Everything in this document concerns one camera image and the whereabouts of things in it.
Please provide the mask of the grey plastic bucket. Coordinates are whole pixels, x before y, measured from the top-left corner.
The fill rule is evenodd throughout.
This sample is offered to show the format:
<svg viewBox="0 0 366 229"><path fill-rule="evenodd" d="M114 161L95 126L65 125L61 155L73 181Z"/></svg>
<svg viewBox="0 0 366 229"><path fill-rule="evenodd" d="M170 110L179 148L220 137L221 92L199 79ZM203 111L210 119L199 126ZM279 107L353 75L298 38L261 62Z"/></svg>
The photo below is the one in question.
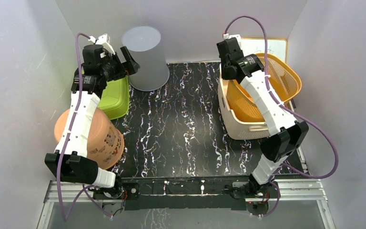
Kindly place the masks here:
<svg viewBox="0 0 366 229"><path fill-rule="evenodd" d="M129 76L133 88L151 92L167 83L170 73L161 46L161 33L156 28L133 27L123 35L122 44L140 65L138 72Z"/></svg>

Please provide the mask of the orange plastic bucket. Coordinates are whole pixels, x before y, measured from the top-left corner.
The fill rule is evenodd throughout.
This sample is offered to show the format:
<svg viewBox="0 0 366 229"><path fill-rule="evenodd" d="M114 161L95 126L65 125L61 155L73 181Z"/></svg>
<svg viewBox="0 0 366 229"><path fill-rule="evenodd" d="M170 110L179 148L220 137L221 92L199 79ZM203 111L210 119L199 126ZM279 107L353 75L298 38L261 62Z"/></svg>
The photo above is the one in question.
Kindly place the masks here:
<svg viewBox="0 0 366 229"><path fill-rule="evenodd" d="M122 157L124 138L108 116L96 108L90 127L87 158L97 162L102 169L111 169Z"/></svg>

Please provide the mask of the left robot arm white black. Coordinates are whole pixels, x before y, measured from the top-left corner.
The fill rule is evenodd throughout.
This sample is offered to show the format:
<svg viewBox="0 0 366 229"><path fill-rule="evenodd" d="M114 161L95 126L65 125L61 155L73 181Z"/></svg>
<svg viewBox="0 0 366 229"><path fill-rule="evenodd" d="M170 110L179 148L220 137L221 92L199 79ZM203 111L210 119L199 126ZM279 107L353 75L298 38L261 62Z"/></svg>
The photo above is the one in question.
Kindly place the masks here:
<svg viewBox="0 0 366 229"><path fill-rule="evenodd" d="M105 188L111 198L119 198L123 185L116 175L99 167L88 158L88 135L102 92L110 81L117 81L138 72L140 65L128 48L120 48L125 58L121 62L102 44L84 46L71 86L71 106L59 143L53 153L47 153L45 165L57 181L88 184Z"/></svg>

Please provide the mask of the green plastic tub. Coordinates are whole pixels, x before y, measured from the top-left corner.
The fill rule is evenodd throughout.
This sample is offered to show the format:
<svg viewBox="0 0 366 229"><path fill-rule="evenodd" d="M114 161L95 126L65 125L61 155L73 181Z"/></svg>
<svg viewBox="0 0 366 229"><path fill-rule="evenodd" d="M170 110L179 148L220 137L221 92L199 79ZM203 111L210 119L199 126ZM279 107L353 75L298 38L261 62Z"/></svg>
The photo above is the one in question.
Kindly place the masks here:
<svg viewBox="0 0 366 229"><path fill-rule="evenodd" d="M98 107L110 120L125 116L129 111L130 88L128 78L107 83Z"/></svg>

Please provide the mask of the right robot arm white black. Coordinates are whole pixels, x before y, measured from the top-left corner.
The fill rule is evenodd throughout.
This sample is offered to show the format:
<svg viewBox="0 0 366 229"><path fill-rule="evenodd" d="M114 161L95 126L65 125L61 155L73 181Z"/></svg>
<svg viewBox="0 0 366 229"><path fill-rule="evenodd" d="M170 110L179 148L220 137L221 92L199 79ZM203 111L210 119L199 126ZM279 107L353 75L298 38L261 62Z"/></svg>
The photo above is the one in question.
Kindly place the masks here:
<svg viewBox="0 0 366 229"><path fill-rule="evenodd" d="M267 193L274 173L302 143L308 125L286 110L302 87L298 75L271 54L244 55L238 35L217 43L220 58L218 99L228 135L261 139L261 157L247 184L228 187L256 198Z"/></svg>

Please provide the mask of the yellow slatted plastic basket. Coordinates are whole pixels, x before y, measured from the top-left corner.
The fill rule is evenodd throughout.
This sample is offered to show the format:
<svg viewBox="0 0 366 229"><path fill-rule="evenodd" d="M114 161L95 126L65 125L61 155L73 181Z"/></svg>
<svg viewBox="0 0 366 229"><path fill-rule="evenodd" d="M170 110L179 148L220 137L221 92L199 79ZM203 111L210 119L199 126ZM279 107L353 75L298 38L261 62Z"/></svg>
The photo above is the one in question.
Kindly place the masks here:
<svg viewBox="0 0 366 229"><path fill-rule="evenodd" d="M302 88L300 77L278 57L268 54L268 74L270 87L275 90L284 104L288 104ZM226 99L236 118L241 122L264 122L264 118L251 96L235 81L227 83Z"/></svg>

